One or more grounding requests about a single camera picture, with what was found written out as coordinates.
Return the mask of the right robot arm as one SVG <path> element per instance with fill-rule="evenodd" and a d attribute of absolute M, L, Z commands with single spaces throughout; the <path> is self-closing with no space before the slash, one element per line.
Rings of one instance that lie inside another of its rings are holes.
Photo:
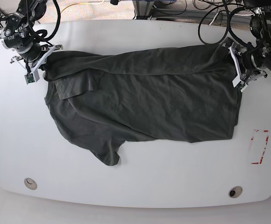
<path fill-rule="evenodd" d="M 0 34 L 0 39 L 6 49 L 12 49 L 19 55 L 11 59 L 11 63 L 25 63 L 25 80 L 34 83 L 39 80 L 38 69 L 44 70 L 47 57 L 53 51 L 62 49 L 62 45 L 53 45 L 50 40 L 56 35 L 61 20 L 61 11 L 56 0 L 53 1 L 57 11 L 57 22 L 51 35 L 48 31 L 40 29 L 35 31 L 35 22 L 41 19 L 46 12 L 46 0 L 21 0 L 16 12 L 7 21 Z"/>

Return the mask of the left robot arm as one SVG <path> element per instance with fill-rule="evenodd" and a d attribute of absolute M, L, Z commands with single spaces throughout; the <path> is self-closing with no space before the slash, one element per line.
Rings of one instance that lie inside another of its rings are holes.
<path fill-rule="evenodd" d="M 267 77 L 266 72 L 271 71 L 271 0 L 244 0 L 243 6 L 227 13 L 227 23 L 230 24 L 232 17 L 241 11 L 252 13 L 249 28 L 256 46 L 241 40 L 231 28 L 227 29 L 231 38 L 223 46 L 229 49 L 235 64 L 233 87 L 244 91 L 249 82 Z"/>

